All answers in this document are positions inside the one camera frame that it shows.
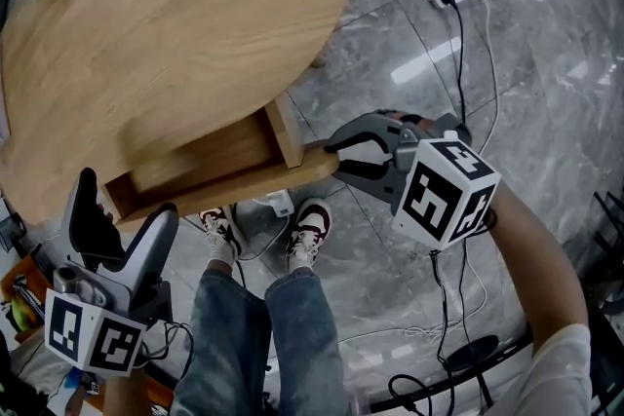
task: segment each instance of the white sleeve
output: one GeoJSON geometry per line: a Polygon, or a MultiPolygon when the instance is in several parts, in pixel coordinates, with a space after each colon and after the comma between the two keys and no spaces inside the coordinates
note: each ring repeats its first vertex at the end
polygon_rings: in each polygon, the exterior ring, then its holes
{"type": "Polygon", "coordinates": [[[572,324],[548,339],[527,373],[487,416],[588,416],[591,414],[590,332],[572,324]]]}

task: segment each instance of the sock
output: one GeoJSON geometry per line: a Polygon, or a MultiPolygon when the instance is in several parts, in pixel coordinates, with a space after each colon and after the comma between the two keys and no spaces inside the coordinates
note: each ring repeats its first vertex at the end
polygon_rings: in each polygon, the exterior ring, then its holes
{"type": "Polygon", "coordinates": [[[291,255],[289,257],[289,273],[296,269],[300,269],[301,267],[312,269],[312,265],[307,258],[297,258],[296,253],[291,255]]]}
{"type": "Polygon", "coordinates": [[[236,262],[235,255],[236,250],[234,247],[230,243],[223,241],[220,244],[213,246],[208,262],[210,263],[211,260],[220,260],[221,262],[224,262],[234,268],[234,263],[236,262]]]}

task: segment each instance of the shoe lace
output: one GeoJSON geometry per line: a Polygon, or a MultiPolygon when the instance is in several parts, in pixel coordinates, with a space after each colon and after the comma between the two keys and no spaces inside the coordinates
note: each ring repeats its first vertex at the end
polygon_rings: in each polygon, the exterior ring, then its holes
{"type": "Polygon", "coordinates": [[[294,245],[292,246],[292,252],[297,254],[301,249],[305,254],[310,256],[316,256],[319,252],[318,242],[320,235],[316,231],[299,231],[296,237],[294,245]]]}
{"type": "Polygon", "coordinates": [[[206,242],[210,246],[216,246],[225,241],[225,220],[222,218],[213,219],[207,216],[204,220],[206,227],[206,242]]]}

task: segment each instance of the black cable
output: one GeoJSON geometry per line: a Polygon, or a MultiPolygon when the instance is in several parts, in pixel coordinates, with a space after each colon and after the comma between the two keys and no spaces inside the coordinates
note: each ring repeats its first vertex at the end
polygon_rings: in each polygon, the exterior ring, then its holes
{"type": "Polygon", "coordinates": [[[433,414],[433,405],[431,403],[431,395],[429,394],[429,389],[425,386],[425,384],[422,383],[420,380],[414,378],[413,376],[409,376],[408,374],[397,374],[397,375],[393,376],[392,378],[390,378],[390,381],[388,382],[388,392],[390,392],[390,395],[393,398],[398,399],[399,402],[401,403],[401,405],[403,406],[403,408],[406,411],[415,412],[418,416],[424,416],[424,414],[422,414],[416,408],[416,405],[413,403],[413,401],[411,400],[410,396],[399,395],[394,390],[393,385],[394,385],[394,382],[397,381],[397,380],[409,380],[409,381],[412,381],[413,383],[418,385],[425,392],[425,394],[427,395],[427,400],[429,400],[429,416],[431,416],[433,414]]]}
{"type": "Polygon", "coordinates": [[[440,339],[440,345],[438,346],[438,352],[436,353],[436,357],[438,358],[438,362],[442,365],[442,367],[447,372],[448,383],[450,384],[450,405],[448,406],[447,416],[452,414],[453,409],[455,408],[455,387],[452,382],[452,372],[450,371],[449,362],[442,355],[442,349],[445,344],[445,338],[447,337],[447,330],[449,329],[449,307],[447,302],[447,290],[445,286],[440,281],[440,276],[438,275],[438,254],[440,252],[435,250],[429,253],[429,257],[431,258],[431,265],[433,267],[433,277],[436,280],[436,283],[440,287],[442,292],[442,313],[443,313],[443,328],[442,328],[442,338],[440,339]]]}
{"type": "Polygon", "coordinates": [[[247,284],[245,283],[245,274],[243,274],[243,266],[241,265],[241,262],[237,260],[236,266],[238,267],[238,272],[241,273],[241,281],[243,282],[243,288],[247,289],[247,284]]]}
{"type": "Polygon", "coordinates": [[[67,378],[67,376],[69,376],[69,373],[65,374],[62,377],[62,380],[60,380],[60,383],[57,386],[57,391],[54,392],[51,396],[48,397],[48,404],[50,404],[50,400],[52,400],[54,397],[56,397],[59,394],[60,387],[62,387],[63,383],[65,383],[65,379],[67,378]]]}
{"type": "Polygon", "coordinates": [[[461,100],[461,123],[466,123],[466,101],[464,99],[464,91],[461,88],[461,74],[464,67],[464,22],[461,19],[459,8],[453,0],[450,4],[457,13],[457,19],[459,19],[459,40],[461,47],[459,48],[459,73],[457,74],[457,87],[459,88],[459,99],[461,100]]]}
{"type": "Polygon", "coordinates": [[[481,224],[479,224],[479,227],[477,228],[477,231],[472,233],[470,236],[468,236],[468,238],[481,236],[482,234],[485,234],[491,231],[496,225],[496,222],[498,222],[498,215],[496,215],[496,212],[492,208],[488,208],[486,215],[484,216],[483,220],[481,221],[481,224]],[[486,218],[490,218],[491,220],[489,222],[484,222],[486,218]]]}
{"type": "Polygon", "coordinates": [[[468,260],[468,247],[466,245],[466,240],[464,239],[462,242],[463,246],[463,258],[461,260],[461,273],[459,274],[459,298],[461,299],[461,323],[464,326],[464,334],[466,335],[466,341],[468,342],[468,346],[470,347],[470,357],[472,358],[472,365],[475,367],[477,365],[477,358],[475,357],[475,352],[472,349],[472,343],[470,342],[470,336],[468,335],[468,328],[466,327],[466,304],[464,302],[464,293],[461,290],[461,286],[464,283],[464,272],[466,270],[466,261],[468,260]]]}
{"type": "Polygon", "coordinates": [[[457,13],[457,19],[459,19],[459,42],[461,47],[459,48],[459,72],[457,73],[457,87],[459,88],[459,99],[461,100],[461,123],[466,124],[466,100],[464,99],[464,91],[461,88],[461,74],[464,69],[464,21],[461,18],[461,13],[457,7],[455,0],[441,0],[446,6],[451,6],[457,13]]]}
{"type": "Polygon", "coordinates": [[[186,331],[186,334],[188,335],[188,339],[191,342],[190,348],[188,350],[188,359],[186,360],[186,364],[184,365],[184,369],[182,370],[182,376],[180,377],[181,379],[184,377],[184,375],[188,371],[188,368],[191,364],[191,360],[193,359],[193,353],[195,352],[195,338],[193,338],[193,333],[190,330],[190,326],[186,322],[165,322],[165,344],[167,345],[167,348],[165,349],[165,352],[163,352],[162,354],[158,356],[154,356],[154,357],[148,357],[147,360],[162,360],[162,359],[165,359],[169,355],[169,347],[170,347],[169,334],[175,328],[180,328],[186,331]]]}

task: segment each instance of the wooden table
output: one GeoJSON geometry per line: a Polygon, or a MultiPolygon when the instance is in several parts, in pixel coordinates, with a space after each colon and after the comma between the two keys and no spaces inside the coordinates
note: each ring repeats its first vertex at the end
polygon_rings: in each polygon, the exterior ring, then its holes
{"type": "Polygon", "coordinates": [[[26,0],[2,33],[11,137],[0,182],[24,219],[60,213],[92,167],[122,222],[330,175],[285,90],[345,0],[26,0]]]}

